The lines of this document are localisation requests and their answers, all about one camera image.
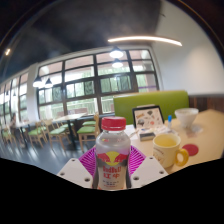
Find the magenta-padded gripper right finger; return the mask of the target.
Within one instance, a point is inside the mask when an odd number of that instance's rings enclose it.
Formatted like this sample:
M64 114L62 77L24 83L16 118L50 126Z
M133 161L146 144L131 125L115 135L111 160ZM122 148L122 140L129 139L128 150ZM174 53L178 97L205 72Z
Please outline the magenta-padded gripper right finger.
M127 172L128 189L143 187L168 175L154 156L145 156L134 146L130 149Z

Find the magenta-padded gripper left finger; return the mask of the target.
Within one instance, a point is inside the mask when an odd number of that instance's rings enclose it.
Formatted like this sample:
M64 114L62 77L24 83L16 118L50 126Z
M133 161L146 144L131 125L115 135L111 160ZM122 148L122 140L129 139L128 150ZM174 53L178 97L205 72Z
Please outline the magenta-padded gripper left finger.
M59 171L58 176L84 188L96 189L98 185L95 148L80 158L71 158Z

